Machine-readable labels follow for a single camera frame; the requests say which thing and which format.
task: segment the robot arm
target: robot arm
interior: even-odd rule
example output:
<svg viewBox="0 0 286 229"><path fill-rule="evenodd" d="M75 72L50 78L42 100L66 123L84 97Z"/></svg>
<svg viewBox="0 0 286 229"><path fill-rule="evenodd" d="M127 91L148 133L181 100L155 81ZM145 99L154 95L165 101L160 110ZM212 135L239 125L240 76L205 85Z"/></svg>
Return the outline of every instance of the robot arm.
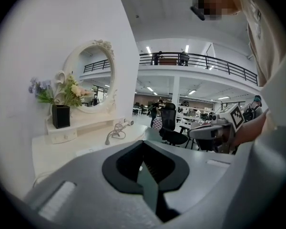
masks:
<svg viewBox="0 0 286 229"><path fill-rule="evenodd" d="M209 125L189 130L188 136L195 139L202 150L224 152L244 122L241 110L235 104L213 115Z"/></svg>

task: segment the white column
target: white column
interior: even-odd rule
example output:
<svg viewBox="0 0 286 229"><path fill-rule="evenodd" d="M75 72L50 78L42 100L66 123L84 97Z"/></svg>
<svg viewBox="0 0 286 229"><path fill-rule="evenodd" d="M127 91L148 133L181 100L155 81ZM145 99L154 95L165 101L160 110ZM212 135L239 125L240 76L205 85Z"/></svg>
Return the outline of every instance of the white column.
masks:
<svg viewBox="0 0 286 229"><path fill-rule="evenodd" d="M172 103L176 105L176 110L178 110L178 105L179 105L179 87L180 87L180 76L175 76Z"/></svg>

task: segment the ceiling light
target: ceiling light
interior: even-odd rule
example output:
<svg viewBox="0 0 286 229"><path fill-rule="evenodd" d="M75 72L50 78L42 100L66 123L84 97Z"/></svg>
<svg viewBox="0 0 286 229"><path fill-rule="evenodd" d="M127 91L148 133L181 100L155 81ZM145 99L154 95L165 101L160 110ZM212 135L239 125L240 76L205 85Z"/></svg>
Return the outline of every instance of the ceiling light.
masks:
<svg viewBox="0 0 286 229"><path fill-rule="evenodd" d="M151 49L149 48L149 47L146 47L146 49L147 49L147 51L148 51L148 53L149 53L149 56L152 56L152 51L151 51Z"/></svg>

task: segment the human arm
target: human arm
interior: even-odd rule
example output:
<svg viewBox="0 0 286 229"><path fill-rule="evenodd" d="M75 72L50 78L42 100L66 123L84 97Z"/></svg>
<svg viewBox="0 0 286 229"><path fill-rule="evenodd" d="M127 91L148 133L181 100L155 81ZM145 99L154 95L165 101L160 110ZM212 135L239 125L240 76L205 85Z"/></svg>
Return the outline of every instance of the human arm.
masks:
<svg viewBox="0 0 286 229"><path fill-rule="evenodd" d="M254 141L261 133L266 120L268 110L263 112L259 117L244 123L237 131L232 146L237 146L242 143Z"/></svg>

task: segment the white drawer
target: white drawer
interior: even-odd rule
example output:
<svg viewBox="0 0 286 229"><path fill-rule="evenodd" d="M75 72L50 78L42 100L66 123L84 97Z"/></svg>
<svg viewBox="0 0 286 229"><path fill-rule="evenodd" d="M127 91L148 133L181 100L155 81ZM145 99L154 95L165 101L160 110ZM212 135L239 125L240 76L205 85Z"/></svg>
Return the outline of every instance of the white drawer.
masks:
<svg viewBox="0 0 286 229"><path fill-rule="evenodd" d="M70 130L66 132L52 133L49 135L53 144L65 143L77 138L77 130Z"/></svg>

